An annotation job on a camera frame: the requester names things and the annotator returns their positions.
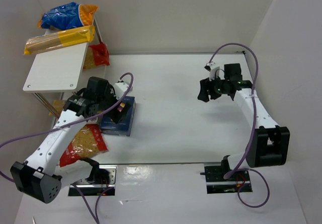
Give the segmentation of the blue Barilla pasta box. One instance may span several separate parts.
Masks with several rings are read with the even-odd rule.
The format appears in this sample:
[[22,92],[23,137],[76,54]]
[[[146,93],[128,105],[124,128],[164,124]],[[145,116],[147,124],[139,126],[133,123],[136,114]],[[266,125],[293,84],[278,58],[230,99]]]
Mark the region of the blue Barilla pasta box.
[[130,136],[136,102],[135,97],[132,96],[125,97],[125,100],[129,103],[129,110],[126,118],[118,124],[115,124],[109,117],[103,117],[100,123],[100,130],[103,134]]

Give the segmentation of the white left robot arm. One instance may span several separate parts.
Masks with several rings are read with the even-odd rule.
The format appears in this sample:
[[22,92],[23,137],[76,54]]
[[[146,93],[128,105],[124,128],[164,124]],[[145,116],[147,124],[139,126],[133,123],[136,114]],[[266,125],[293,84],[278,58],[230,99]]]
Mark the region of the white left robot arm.
[[23,162],[14,162],[10,173],[17,189],[43,203],[52,202],[61,188],[80,179],[95,182],[108,179],[109,173],[100,170],[99,163],[81,158],[88,165],[73,171],[56,171],[56,166],[77,133],[88,121],[108,114],[118,123],[130,108],[126,104],[118,110],[125,96],[132,90],[133,82],[119,79],[110,84],[108,80],[90,77],[85,88],[70,96],[55,126],[46,131],[40,146]]

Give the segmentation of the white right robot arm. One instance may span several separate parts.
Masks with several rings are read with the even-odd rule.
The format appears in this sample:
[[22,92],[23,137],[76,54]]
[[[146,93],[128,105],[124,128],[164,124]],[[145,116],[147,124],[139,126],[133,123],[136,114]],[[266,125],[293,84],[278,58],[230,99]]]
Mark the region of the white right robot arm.
[[243,112],[251,127],[251,136],[243,153],[227,155],[221,161],[224,179],[241,169],[281,166],[286,163],[290,131],[280,126],[267,112],[250,80],[244,80],[240,64],[219,65],[210,62],[209,77],[200,81],[198,100],[209,102],[229,96]]

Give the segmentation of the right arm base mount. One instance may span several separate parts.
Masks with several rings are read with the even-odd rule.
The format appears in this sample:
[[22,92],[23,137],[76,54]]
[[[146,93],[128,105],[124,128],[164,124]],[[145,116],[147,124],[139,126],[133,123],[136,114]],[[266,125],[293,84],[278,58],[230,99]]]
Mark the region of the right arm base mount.
[[200,173],[205,177],[207,194],[241,193],[252,192],[251,181],[248,171],[239,171],[229,179],[224,179],[224,170],[221,164],[204,164],[204,171]]

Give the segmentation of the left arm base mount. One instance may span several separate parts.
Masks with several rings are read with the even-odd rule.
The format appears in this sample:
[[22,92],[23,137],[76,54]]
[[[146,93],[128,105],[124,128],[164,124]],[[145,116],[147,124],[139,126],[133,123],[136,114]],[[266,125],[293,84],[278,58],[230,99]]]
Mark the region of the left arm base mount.
[[73,184],[79,188],[84,196],[115,195],[115,182],[117,174],[116,165],[100,165],[100,169],[108,172],[107,177],[97,177],[95,181],[89,182],[86,179],[79,179]]

